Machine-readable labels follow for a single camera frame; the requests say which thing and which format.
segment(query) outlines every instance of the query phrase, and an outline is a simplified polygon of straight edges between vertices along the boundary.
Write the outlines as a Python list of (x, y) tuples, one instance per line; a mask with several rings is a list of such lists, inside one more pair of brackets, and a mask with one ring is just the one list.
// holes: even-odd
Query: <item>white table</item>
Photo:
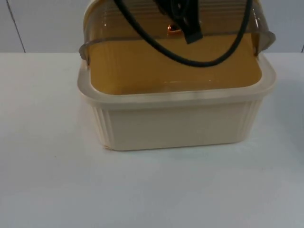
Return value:
[(245, 142), (109, 152), (78, 54), (0, 54), (0, 227), (303, 228), (304, 55), (267, 58), (278, 84)]

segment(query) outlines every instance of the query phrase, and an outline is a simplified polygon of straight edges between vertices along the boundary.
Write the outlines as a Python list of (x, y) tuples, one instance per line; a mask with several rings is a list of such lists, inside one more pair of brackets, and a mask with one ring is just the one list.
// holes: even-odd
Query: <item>black cable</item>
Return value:
[(240, 42), (242, 41), (242, 38), (246, 32), (249, 19), (250, 19), (250, 12), (251, 12), (251, 7), (252, 7), (252, 2), (253, 0), (247, 0), (246, 6), (245, 6), (245, 13), (244, 13), (244, 18), (240, 27), (240, 30), (237, 34), (236, 39), (232, 43), (231, 47), (228, 49), (228, 51), (220, 56), (219, 58), (209, 61), (209, 62), (199, 62), (199, 61), (194, 61), (194, 60), (189, 60), (186, 58), (183, 58), (179, 55), (176, 55), (175, 53), (169, 51), (166, 49), (164, 46), (160, 45), (158, 42), (156, 42), (146, 31), (142, 29), (140, 24), (135, 20), (135, 18), (132, 16), (132, 14), (129, 12), (128, 8), (126, 7), (125, 3), (123, 0), (114, 0), (116, 6), (118, 9), (121, 11), (123, 16), (126, 18), (126, 20), (129, 22), (129, 24), (133, 27), (133, 29), (147, 42), (149, 43), (153, 48), (155, 48), (157, 51), (165, 55), (166, 57), (184, 64), (188, 65), (190, 67), (212, 67), (216, 66), (222, 62), (224, 62), (226, 59), (228, 59), (238, 48)]

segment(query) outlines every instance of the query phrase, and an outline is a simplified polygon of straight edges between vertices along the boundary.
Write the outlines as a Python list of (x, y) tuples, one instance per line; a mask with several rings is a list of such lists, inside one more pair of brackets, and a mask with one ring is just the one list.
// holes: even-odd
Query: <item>beige plastic container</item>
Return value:
[(258, 64), (262, 77), (247, 87), (108, 95), (92, 87), (83, 61), (78, 88), (91, 105), (106, 148), (128, 151), (235, 143), (248, 136), (264, 96), (276, 81), (263, 54)]

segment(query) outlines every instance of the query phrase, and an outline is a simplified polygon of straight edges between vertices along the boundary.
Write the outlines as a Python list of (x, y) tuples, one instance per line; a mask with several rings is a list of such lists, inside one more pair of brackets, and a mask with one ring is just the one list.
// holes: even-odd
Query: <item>transparent lid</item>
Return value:
[[(237, 34), (243, 20), (246, 1), (200, 0), (200, 23), (203, 36)], [(176, 39), (183, 36), (170, 18), (160, 13), (153, 0), (124, 0), (124, 2), (151, 37)], [(92, 44), (142, 39), (126, 21), (113, 0), (94, 0), (85, 12), (83, 29), (85, 43), (79, 52), (88, 64), (88, 47)], [(247, 33), (252, 34), (253, 54), (256, 56), (276, 39), (268, 29), (258, 0), (253, 2)]]

